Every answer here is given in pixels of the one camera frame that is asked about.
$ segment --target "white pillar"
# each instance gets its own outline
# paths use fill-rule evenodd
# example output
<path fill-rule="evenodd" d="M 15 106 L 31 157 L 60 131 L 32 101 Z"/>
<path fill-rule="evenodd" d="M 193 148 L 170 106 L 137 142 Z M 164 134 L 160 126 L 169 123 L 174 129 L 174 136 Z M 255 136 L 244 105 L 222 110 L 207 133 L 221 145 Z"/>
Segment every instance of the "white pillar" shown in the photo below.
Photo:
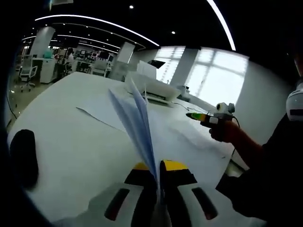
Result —
<path fill-rule="evenodd" d="M 195 62 L 198 51 L 199 51 L 198 49 L 185 48 L 182 57 L 179 61 L 179 64 L 176 68 L 176 71 L 174 73 L 174 76 L 171 79 L 170 85 L 173 86 L 185 85 L 191 67 Z"/>
<path fill-rule="evenodd" d="M 42 58 L 51 42 L 54 33 L 55 29 L 52 27 L 41 28 L 33 42 L 30 54 L 36 54 L 38 58 Z"/>
<path fill-rule="evenodd" d="M 125 42 L 119 53 L 118 53 L 118 56 L 117 56 L 117 61 L 121 61 L 121 62 L 124 62 L 124 63 L 128 63 L 132 54 L 134 52 L 134 45 L 128 43 L 128 42 Z"/>

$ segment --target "white cabinet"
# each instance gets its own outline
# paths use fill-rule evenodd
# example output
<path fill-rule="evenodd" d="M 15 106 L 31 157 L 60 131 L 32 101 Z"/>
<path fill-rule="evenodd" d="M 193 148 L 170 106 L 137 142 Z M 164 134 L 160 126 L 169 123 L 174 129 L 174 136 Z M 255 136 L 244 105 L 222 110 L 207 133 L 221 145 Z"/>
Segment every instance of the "white cabinet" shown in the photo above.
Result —
<path fill-rule="evenodd" d="M 42 59 L 42 68 L 40 73 L 41 83 L 50 83 L 55 79 L 54 68 L 56 59 Z"/>

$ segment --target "white wall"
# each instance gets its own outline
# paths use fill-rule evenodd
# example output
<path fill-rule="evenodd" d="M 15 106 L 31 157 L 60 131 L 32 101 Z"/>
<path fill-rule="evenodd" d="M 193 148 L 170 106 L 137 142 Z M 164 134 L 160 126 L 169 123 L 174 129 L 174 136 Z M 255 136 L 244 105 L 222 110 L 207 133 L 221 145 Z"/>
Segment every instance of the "white wall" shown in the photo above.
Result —
<path fill-rule="evenodd" d="M 55 33 L 55 29 L 52 27 L 41 28 L 33 42 L 33 46 L 30 50 L 30 54 L 36 54 L 38 58 L 42 58 L 45 51 L 48 49 L 49 43 Z"/>
<path fill-rule="evenodd" d="M 134 52 L 134 48 L 135 46 L 128 43 L 128 42 L 125 42 L 122 47 L 120 48 L 119 50 L 119 53 L 117 55 L 117 61 L 121 61 L 121 62 L 124 62 L 124 63 L 129 63 L 130 59 L 131 59 L 131 56 Z"/>
<path fill-rule="evenodd" d="M 155 59 L 157 52 L 158 49 L 134 52 L 129 63 L 132 65 L 137 65 L 140 60 L 144 62 L 149 62 L 150 60 Z"/>
<path fill-rule="evenodd" d="M 241 128 L 257 143 L 266 143 L 272 135 L 286 113 L 286 99 L 291 90 L 276 74 L 249 62 L 235 116 Z M 245 166 L 238 154 L 233 159 Z"/>

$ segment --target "black sleeve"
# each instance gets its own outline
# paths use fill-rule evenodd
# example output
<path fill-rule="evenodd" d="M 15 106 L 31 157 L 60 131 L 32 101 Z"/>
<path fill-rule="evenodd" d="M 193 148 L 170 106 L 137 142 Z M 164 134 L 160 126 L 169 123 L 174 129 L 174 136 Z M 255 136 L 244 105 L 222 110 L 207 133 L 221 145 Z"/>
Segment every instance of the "black sleeve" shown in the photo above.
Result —
<path fill-rule="evenodd" d="M 302 147 L 303 122 L 290 121 L 287 114 L 277 125 L 273 135 L 263 145 L 266 154 L 287 156 L 295 154 L 299 147 Z"/>
<path fill-rule="evenodd" d="M 287 114 L 284 115 L 284 117 L 280 120 L 278 125 L 276 126 L 274 133 L 269 138 L 266 144 L 263 145 L 263 149 L 265 151 L 271 151 L 276 149 L 277 141 L 283 140 L 283 132 L 287 128 L 287 124 L 289 123 L 289 119 L 287 117 Z"/>

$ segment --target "white table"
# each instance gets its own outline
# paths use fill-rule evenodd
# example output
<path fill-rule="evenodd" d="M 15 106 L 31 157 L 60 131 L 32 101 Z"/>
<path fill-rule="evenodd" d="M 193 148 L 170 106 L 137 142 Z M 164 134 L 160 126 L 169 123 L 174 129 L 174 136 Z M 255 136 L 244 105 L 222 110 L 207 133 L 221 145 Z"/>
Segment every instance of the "white table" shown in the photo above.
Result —
<path fill-rule="evenodd" d="M 50 86 L 33 100 L 14 123 L 8 137 L 21 129 L 35 133 L 39 179 L 29 196 L 50 220 L 74 217 L 87 209 L 89 200 L 113 182 L 123 182 L 141 159 L 128 135 L 88 116 L 75 107 L 92 96 L 105 94 L 122 82 L 75 72 Z M 199 109 L 183 102 L 178 103 Z M 191 119 L 180 105 L 169 108 L 149 104 L 168 123 Z M 204 130 L 211 140 L 208 129 Z M 214 143 L 227 153 L 232 146 Z M 218 164 L 224 173 L 227 164 Z"/>

